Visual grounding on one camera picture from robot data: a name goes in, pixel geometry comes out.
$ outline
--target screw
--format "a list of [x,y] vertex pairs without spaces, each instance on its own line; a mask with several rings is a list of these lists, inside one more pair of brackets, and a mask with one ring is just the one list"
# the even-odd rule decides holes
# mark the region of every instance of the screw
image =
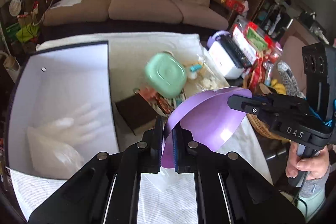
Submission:
[[147,147],[147,143],[146,142],[138,142],[136,146],[138,148],[146,148]]
[[190,148],[196,148],[196,147],[198,147],[198,143],[192,141],[192,142],[189,142],[189,143],[188,143],[188,146],[189,146]]
[[98,155],[97,155],[97,159],[98,160],[104,160],[104,159],[106,159],[107,158],[107,153],[106,152],[100,152],[100,153],[98,153]]
[[228,155],[229,159],[231,160],[236,160],[238,159],[238,154],[237,153],[234,153],[234,152],[230,152]]

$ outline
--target open box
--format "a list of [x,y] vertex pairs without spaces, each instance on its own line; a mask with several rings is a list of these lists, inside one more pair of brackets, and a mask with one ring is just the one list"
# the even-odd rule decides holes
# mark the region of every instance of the open box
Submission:
[[50,48],[31,55],[16,82],[5,131],[6,163],[29,175],[33,168],[27,127],[66,117],[85,104],[103,107],[103,126],[90,142],[74,147],[87,163],[98,152],[119,152],[111,108],[108,41]]

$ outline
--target green lid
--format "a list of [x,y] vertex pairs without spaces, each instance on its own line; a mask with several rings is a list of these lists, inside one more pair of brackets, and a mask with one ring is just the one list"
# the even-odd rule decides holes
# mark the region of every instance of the green lid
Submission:
[[185,68],[165,52],[158,53],[149,60],[145,75],[148,84],[166,98],[178,96],[187,79]]

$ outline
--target hand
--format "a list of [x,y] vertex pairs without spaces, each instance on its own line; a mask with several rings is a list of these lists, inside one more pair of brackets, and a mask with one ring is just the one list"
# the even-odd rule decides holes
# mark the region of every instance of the hand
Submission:
[[287,177],[295,178],[298,174],[298,170],[310,171],[307,180],[320,179],[323,177],[329,168],[329,152],[327,147],[323,148],[317,157],[302,160],[300,160],[300,157],[296,154],[297,148],[298,144],[291,142],[286,167]]

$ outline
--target red box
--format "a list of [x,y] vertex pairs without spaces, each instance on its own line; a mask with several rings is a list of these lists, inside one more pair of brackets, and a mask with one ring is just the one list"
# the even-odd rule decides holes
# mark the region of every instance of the red box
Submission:
[[237,0],[226,0],[225,4],[231,9],[237,11],[239,14],[241,14],[245,9],[245,6]]

